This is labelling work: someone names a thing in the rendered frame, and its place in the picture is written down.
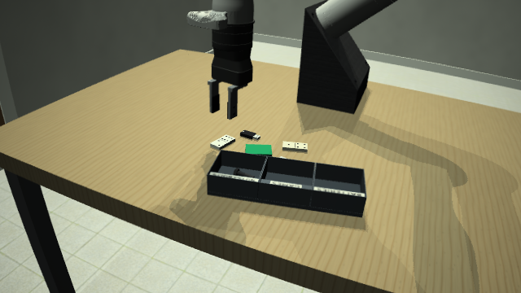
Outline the dark grey rack of labelled bins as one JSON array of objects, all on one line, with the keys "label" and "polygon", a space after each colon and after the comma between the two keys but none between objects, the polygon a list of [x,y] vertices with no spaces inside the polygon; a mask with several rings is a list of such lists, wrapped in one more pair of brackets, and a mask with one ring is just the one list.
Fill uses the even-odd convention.
[{"label": "dark grey rack of labelled bins", "polygon": [[[207,174],[207,194],[362,217],[367,198],[364,169],[316,165],[303,160],[221,150]],[[254,177],[234,175],[236,168]]]}]

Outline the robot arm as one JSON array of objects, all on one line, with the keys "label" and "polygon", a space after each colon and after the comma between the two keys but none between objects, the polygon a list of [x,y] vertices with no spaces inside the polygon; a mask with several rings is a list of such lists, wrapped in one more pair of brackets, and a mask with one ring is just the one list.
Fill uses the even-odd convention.
[{"label": "robot arm", "polygon": [[322,27],[336,39],[396,1],[329,0],[316,13]]}]

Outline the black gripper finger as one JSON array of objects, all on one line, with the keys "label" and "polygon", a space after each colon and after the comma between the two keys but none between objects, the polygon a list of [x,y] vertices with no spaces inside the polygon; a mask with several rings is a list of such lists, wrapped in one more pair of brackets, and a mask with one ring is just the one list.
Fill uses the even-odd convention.
[{"label": "black gripper finger", "polygon": [[228,102],[227,102],[227,119],[231,120],[237,116],[238,113],[238,90],[246,85],[236,86],[231,85],[228,87]]},{"label": "black gripper finger", "polygon": [[209,85],[209,105],[210,112],[214,113],[220,110],[220,94],[219,83],[221,81],[211,79],[208,81]]}]

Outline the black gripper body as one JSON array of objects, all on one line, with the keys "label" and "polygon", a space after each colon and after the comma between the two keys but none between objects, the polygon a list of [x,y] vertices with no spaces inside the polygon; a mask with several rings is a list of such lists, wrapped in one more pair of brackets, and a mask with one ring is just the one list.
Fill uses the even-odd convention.
[{"label": "black gripper body", "polygon": [[236,86],[252,82],[253,0],[212,0],[211,11],[191,11],[187,22],[216,29],[212,31],[212,79]]}]

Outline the black usb stick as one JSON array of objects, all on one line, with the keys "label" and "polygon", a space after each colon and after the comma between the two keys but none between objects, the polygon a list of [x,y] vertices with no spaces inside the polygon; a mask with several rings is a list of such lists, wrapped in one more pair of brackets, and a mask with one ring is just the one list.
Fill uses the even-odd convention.
[{"label": "black usb stick", "polygon": [[260,135],[256,135],[256,133],[244,130],[240,133],[241,137],[249,138],[249,139],[256,139],[258,140],[260,138]]}]

